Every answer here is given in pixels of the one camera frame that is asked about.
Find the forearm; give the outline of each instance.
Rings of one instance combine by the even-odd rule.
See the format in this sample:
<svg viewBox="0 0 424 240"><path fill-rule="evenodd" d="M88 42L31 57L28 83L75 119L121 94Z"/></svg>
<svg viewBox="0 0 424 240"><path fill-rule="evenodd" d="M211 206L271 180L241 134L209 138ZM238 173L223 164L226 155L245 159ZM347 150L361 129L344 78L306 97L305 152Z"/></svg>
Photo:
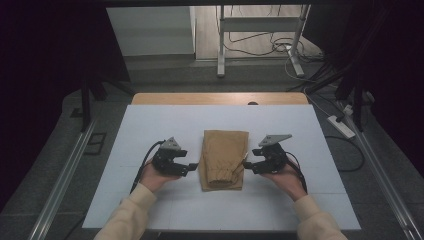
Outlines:
<svg viewBox="0 0 424 240"><path fill-rule="evenodd" d="M323 212L311 196L300 198L294 207L300 219L297 231L299 239L347 239L334 218L329 213Z"/></svg>
<svg viewBox="0 0 424 240"><path fill-rule="evenodd" d="M95 239L140 239L147 226L147 212L155 201L153 193L138 184L113 211Z"/></svg>

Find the brown cloth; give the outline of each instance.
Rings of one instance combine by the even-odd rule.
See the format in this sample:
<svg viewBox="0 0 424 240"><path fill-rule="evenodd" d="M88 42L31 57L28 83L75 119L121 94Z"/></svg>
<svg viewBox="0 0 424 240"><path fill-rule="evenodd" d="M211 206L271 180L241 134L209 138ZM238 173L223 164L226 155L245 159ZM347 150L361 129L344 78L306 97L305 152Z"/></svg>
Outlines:
<svg viewBox="0 0 424 240"><path fill-rule="evenodd" d="M241 190L249 133L205 130L199 161L203 191Z"/></svg>

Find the wooden floor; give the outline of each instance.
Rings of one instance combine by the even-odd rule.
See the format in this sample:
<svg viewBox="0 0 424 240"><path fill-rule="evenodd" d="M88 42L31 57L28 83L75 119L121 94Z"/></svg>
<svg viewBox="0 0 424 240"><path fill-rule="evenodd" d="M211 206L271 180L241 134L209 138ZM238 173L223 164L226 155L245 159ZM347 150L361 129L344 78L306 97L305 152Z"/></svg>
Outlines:
<svg viewBox="0 0 424 240"><path fill-rule="evenodd" d="M284 16L284 17L298 17L300 15L300 5L234 5L225 6L225 17L265 17L265 16ZM202 59L216 59L219 48L219 34L218 34L218 21L220 15L220 6L197 6L195 7L196 13L196 58ZM249 37L258 33L225 33L224 44L228 49L241 50L249 53L259 54L255 56L246 54L240 51L230 51L226 49L226 58L252 58L252 57L272 57L281 58L286 57L285 52L271 52L272 43L279 38L292 38L294 33L274 33L265 34L242 41L238 39ZM304 52L307 56L319 55L320 49L308 40L301 37L298 50ZM280 39L277 43L291 43L290 39Z"/></svg>

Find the person's left hand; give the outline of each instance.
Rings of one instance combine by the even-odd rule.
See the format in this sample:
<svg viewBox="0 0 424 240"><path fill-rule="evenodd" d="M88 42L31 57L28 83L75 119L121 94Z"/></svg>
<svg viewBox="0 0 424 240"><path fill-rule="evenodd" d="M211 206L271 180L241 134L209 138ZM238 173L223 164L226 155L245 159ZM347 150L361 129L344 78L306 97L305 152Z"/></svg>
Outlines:
<svg viewBox="0 0 424 240"><path fill-rule="evenodd" d="M151 160L146 162L139 182L151 192L159 190L166 182L180 179L180 176L160 174L151 164Z"/></svg>

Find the gray carpet floor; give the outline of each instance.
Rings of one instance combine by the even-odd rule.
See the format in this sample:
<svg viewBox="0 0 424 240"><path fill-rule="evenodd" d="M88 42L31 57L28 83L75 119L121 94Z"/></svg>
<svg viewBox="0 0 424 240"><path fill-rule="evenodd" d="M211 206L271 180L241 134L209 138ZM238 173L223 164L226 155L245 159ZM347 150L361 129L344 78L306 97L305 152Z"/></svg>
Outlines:
<svg viewBox="0 0 424 240"><path fill-rule="evenodd" d="M284 61L261 60L229 62L225 78L216 77L213 62L163 60L150 62L128 61L131 83L124 83L137 92L283 92L300 81L287 76ZM313 74L319 63L304 64L307 75ZM93 109L99 112L96 134L106 134L105 142L97 155L98 146L88 146L75 171L72 182L56 214L46 239L92 239L98 230L81 229L78 225L88 210L112 149L126 106L131 97L104 84L108 97L97 102ZM320 94L334 102L335 88L326 87ZM338 110L317 95L311 98L327 113ZM63 112L48 142L38 156L31 171L0 214L1 239L27 239L42 210L66 159L75 145L82 126L81 118L71 117L80 109L79 91L63 101ZM315 108L324 135L341 135L326 120L327 115ZM384 169L407 204L418 226L424 226L424 180L392 139L380 127L368 107L363 108L363 124L374 151ZM339 168L350 168L361 156L351 145L328 139L330 150ZM376 178L366 162L355 172L340 173L361 231L345 232L349 239L406 239L396 216L391 210ZM155 239L156 233L146 232L143 239ZM296 239L295 234L207 234L162 233L159 239Z"/></svg>

